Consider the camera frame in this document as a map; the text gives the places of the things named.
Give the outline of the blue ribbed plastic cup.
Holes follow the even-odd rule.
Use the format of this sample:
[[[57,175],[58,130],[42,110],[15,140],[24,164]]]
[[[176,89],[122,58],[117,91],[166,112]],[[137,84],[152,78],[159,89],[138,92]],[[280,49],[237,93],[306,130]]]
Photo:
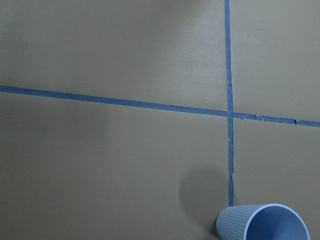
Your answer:
[[[229,206],[219,213],[216,231],[222,240],[310,239],[302,218],[277,203]]]

